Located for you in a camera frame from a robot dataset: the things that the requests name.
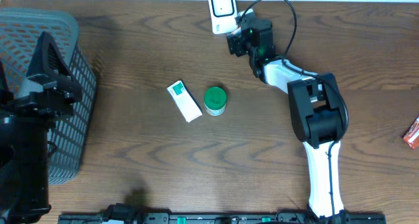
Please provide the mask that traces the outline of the green lid jar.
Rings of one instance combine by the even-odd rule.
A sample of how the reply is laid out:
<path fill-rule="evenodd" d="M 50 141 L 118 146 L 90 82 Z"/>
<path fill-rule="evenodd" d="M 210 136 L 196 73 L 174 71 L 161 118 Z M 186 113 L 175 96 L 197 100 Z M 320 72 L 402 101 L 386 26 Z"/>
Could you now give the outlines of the green lid jar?
<path fill-rule="evenodd" d="M 226 92 L 217 86 L 208 88 L 204 94 L 204 106 L 209 115 L 222 115 L 227 106 Z"/>

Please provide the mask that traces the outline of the white green Panadol box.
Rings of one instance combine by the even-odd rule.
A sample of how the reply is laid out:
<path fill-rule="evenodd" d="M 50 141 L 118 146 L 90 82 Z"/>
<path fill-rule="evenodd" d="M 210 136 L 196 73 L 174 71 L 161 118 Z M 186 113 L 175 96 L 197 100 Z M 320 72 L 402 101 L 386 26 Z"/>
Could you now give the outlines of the white green Panadol box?
<path fill-rule="evenodd" d="M 193 97 L 189 94 L 184 82 L 182 80 L 176 81 L 171 84 L 167 91 L 173 98 L 176 106 L 180 110 L 184 119 L 191 122 L 194 119 L 202 116 L 202 111 Z"/>

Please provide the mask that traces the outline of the long orange sachet pack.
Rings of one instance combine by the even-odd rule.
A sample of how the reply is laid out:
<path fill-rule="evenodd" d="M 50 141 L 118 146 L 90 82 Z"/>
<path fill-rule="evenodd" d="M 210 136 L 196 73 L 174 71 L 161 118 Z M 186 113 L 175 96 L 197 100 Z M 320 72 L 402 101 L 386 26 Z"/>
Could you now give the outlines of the long orange sachet pack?
<path fill-rule="evenodd" d="M 409 145 L 410 148 L 416 149 L 419 146 L 419 117 L 415 119 L 406 134 L 403 136 L 403 141 Z"/>

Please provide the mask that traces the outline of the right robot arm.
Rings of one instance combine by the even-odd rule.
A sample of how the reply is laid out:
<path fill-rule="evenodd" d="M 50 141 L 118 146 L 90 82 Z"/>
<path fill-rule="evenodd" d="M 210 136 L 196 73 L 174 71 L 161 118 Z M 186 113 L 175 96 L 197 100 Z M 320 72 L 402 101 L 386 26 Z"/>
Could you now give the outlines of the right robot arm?
<path fill-rule="evenodd" d="M 235 21 L 238 29 L 227 35 L 230 53 L 247 54 L 254 76 L 287 94 L 292 128 L 308 159 L 308 205 L 313 219 L 337 222 L 344 210 L 338 153 L 348 128 L 348 109 L 335 76 L 305 71 L 277 54 L 270 20 L 240 12 Z"/>

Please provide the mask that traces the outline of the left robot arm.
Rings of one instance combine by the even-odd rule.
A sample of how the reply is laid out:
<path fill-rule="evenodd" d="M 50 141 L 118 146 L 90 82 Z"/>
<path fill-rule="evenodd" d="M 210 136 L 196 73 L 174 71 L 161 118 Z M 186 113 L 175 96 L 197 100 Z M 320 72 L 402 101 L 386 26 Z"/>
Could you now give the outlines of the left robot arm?
<path fill-rule="evenodd" d="M 57 44 L 42 32 L 27 71 L 40 92 L 15 98 L 1 74 L 1 222 L 36 223 L 49 213 L 48 162 L 58 150 L 47 133 L 74 114 L 81 84 L 64 62 Z"/>

